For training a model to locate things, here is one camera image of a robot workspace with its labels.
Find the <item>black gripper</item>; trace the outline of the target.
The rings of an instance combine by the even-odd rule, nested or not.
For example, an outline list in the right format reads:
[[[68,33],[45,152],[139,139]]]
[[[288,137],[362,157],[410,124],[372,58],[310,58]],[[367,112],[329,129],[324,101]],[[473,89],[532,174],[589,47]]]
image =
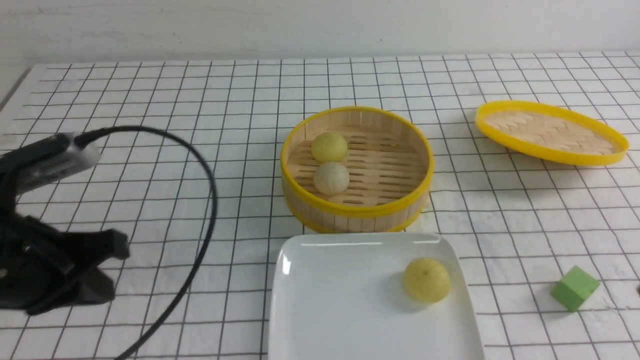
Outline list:
[[[115,283],[100,269],[68,281],[73,269],[130,257],[128,235],[108,229],[67,232],[23,216],[14,194],[1,192],[1,309],[37,316],[71,306],[103,305]]]

